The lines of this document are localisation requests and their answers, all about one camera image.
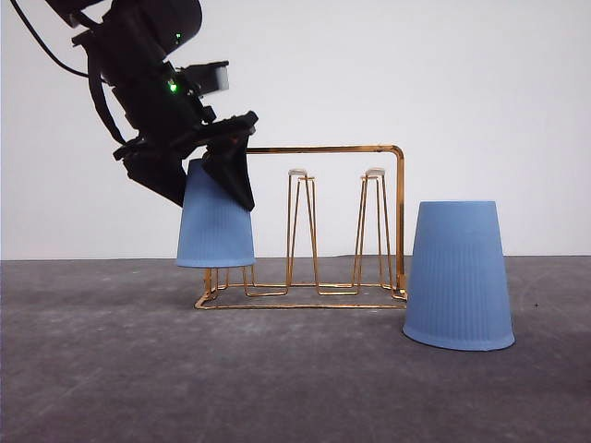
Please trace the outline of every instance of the cable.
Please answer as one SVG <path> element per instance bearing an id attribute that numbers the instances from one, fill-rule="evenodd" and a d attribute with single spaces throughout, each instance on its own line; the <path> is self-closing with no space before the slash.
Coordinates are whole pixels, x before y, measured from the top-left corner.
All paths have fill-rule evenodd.
<path id="1" fill-rule="evenodd" d="M 80 72 L 77 71 L 76 69 L 71 68 L 70 66 L 62 63 L 55 55 L 54 53 L 51 52 L 51 50 L 47 47 L 47 45 L 43 42 L 42 38 L 39 36 L 39 34 L 37 33 L 37 31 L 32 27 L 32 25 L 30 24 L 29 20 L 27 19 L 27 17 L 25 16 L 25 14 L 22 12 L 22 9 L 20 9 L 20 6 L 17 3 L 17 0 L 10 0 L 10 3 L 12 4 L 12 6 L 15 8 L 15 11 L 17 11 L 18 16 L 20 17 L 20 19 L 22 20 L 22 22 L 25 24 L 25 26 L 27 27 L 27 29 L 29 30 L 29 32 L 31 33 L 31 35 L 33 36 L 33 38 L 37 41 L 37 43 L 42 47 L 42 49 L 45 51 L 45 53 L 47 55 L 49 55 L 49 57 L 57 63 L 58 66 L 62 67 L 63 69 L 65 69 L 67 72 L 75 74 L 77 76 L 80 77 L 85 77 L 88 78 L 89 75 L 84 73 L 84 72 Z"/>

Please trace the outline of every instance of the blue cup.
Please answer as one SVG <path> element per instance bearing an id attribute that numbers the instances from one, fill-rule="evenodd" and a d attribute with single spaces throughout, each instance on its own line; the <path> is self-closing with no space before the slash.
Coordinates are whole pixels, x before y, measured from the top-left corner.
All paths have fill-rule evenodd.
<path id="1" fill-rule="evenodd" d="M 250 212 L 201 167 L 189 162 L 176 264 L 232 268 L 255 263 Z"/>
<path id="2" fill-rule="evenodd" d="M 405 335 L 462 351 L 515 342 L 494 201 L 424 201 L 416 224 Z"/>

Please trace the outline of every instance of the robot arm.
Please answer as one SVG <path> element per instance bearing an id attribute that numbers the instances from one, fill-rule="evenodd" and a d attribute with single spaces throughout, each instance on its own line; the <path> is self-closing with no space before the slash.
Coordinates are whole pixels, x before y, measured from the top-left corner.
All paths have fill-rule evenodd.
<path id="1" fill-rule="evenodd" d="M 95 108 L 121 147 L 115 151 L 128 176 L 182 206 L 186 174 L 181 161 L 207 145 L 203 168 L 238 203 L 254 207 L 246 167 L 248 137 L 258 117 L 249 112 L 216 122 L 200 98 L 227 89 L 228 62 L 177 69 L 166 56 L 194 37 L 201 26 L 198 0 L 113 0 L 101 23 L 82 10 L 103 0 L 46 0 L 71 27 L 88 28 L 72 42 L 88 56 Z M 103 83 L 138 130 L 121 137 L 106 106 Z"/>

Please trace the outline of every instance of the gray floor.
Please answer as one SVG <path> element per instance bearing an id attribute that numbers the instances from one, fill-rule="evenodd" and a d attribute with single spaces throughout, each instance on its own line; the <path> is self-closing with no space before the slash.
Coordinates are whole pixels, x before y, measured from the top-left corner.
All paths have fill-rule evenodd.
<path id="1" fill-rule="evenodd" d="M 171 260 L 4 262 L 3 441 L 591 441 L 591 257 L 507 269 L 517 343 L 461 353 L 398 310 L 195 311 Z"/>

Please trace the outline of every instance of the white wall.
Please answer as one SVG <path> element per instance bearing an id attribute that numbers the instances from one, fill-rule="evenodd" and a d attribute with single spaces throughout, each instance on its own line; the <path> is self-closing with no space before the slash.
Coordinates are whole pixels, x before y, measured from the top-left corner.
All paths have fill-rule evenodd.
<path id="1" fill-rule="evenodd" d="M 202 3 L 200 34 L 171 59 L 230 60 L 230 90 L 207 101 L 221 117 L 255 110 L 252 146 L 404 150 L 407 252 L 420 200 L 494 199 L 506 254 L 591 254 L 591 2 Z M 83 69 L 75 31 L 21 4 Z M 85 80 L 2 8 L 2 257 L 173 257 L 180 209 L 127 180 Z M 253 159 L 258 255 L 283 253 L 284 175 L 299 165 L 319 178 L 321 252 L 350 252 L 358 176 L 391 166 L 362 157 Z"/>

